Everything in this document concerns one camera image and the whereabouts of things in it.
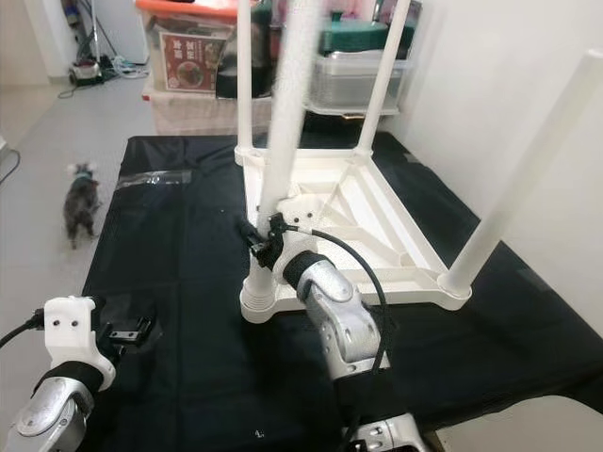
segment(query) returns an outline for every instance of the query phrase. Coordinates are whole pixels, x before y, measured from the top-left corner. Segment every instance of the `black tablecloth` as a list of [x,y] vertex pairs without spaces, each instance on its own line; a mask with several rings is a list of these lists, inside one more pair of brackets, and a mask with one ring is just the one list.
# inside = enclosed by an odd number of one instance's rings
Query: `black tablecloth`
[[[356,137],[305,135],[305,147]],[[82,450],[332,451],[341,422],[318,335],[304,315],[241,318],[249,267],[234,137],[134,137],[121,176],[191,170],[189,183],[116,190],[86,295],[124,315],[156,310],[161,337],[127,355],[98,397]],[[374,160],[449,265],[476,218],[427,168],[378,134]],[[506,246],[459,312],[393,306],[397,391],[423,429],[561,394],[603,410],[603,341]]]

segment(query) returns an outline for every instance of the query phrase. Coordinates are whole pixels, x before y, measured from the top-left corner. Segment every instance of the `gray floor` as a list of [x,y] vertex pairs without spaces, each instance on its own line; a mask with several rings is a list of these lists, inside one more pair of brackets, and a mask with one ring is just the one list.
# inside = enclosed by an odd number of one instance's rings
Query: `gray floor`
[[[46,300],[81,291],[96,242],[82,236],[79,248],[71,250],[65,238],[62,204],[72,181],[66,168],[98,164],[100,233],[127,139],[155,134],[150,105],[140,98],[143,83],[117,80],[56,100],[20,139],[21,166],[0,186],[0,334]],[[37,331],[0,352],[0,444],[49,362]]]

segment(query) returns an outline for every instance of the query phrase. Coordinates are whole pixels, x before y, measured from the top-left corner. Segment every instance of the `fabric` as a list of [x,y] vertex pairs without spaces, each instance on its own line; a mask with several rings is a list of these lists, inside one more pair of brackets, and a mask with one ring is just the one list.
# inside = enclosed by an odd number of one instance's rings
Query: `fabric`
[[[305,134],[303,147],[357,137]],[[318,334],[304,313],[247,324],[249,267],[235,137],[134,137],[120,176],[190,170],[188,184],[114,193],[84,293],[122,315],[152,309],[155,334],[126,355],[90,418],[85,451],[333,451],[341,420]],[[378,134],[374,160],[449,265],[477,224],[426,167]],[[435,429],[529,397],[573,396],[603,410],[603,340],[501,244],[458,312],[392,306],[388,351],[419,426]]]

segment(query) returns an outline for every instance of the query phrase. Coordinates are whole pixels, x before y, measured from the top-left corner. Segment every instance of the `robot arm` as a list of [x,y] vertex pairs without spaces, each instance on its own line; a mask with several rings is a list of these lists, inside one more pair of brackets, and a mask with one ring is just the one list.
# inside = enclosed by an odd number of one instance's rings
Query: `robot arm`
[[268,241],[249,224],[241,232],[261,266],[283,268],[284,279],[296,289],[320,334],[339,410],[349,430],[347,450],[384,452],[406,447],[427,452],[413,416],[394,391],[380,331],[358,287],[326,256],[310,250],[276,266],[281,256],[290,254],[283,252],[282,238],[290,229],[280,214],[271,219],[270,226]]
[[100,328],[99,299],[67,297],[44,305],[44,339],[51,370],[19,412],[8,432],[5,452],[74,452],[86,434],[94,396],[115,379],[115,365],[128,345],[146,339],[152,321],[133,331]]

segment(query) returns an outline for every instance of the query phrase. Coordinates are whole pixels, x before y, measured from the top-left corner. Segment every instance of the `small gray dog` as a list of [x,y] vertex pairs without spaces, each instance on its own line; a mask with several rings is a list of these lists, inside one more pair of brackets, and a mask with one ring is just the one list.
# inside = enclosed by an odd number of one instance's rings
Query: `small gray dog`
[[77,229],[81,224],[86,228],[88,235],[94,237],[94,218],[92,217],[99,206],[96,187],[98,181],[92,178],[92,165],[88,163],[70,165],[68,167],[75,180],[67,193],[67,199],[63,206],[63,217],[65,217],[65,227],[67,237],[72,242],[72,249],[77,248],[75,238]]

